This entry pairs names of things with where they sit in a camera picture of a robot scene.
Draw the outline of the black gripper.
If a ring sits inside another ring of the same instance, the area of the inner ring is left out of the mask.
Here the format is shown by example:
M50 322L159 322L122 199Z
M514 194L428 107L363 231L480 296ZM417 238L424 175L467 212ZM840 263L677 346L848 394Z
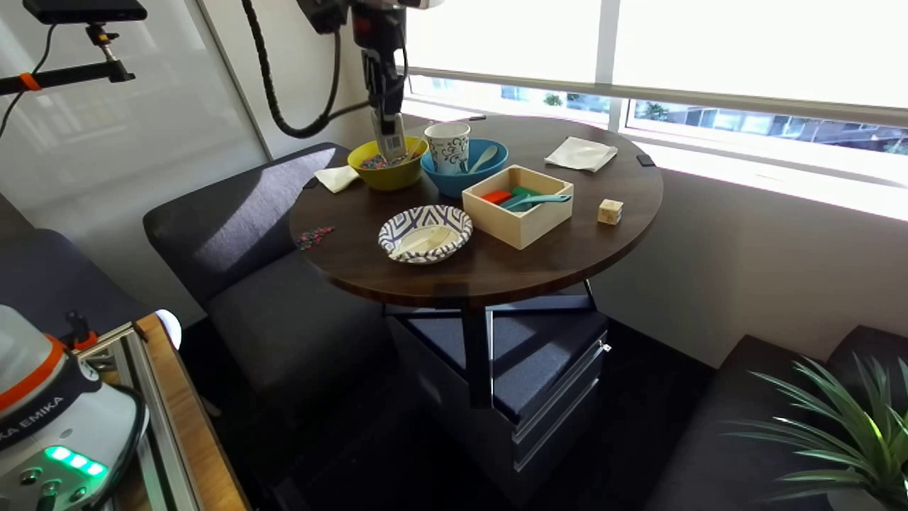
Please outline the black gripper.
M393 55L406 49L406 9L393 0L356 0L352 6L352 25L363 58L373 138L382 143L389 126L399 138L403 73Z

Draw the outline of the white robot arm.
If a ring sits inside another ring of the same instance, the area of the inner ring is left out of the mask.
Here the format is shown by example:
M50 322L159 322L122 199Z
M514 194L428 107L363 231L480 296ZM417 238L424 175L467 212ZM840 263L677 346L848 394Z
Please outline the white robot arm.
M148 241L194 300L285 273L309 245L289 231L289 207L342 157L322 143L172 199L143 216ZM89 366L104 341L135 326L135 304L40 228L3 238L0 290L3 511L95 511L150 419L135 390Z

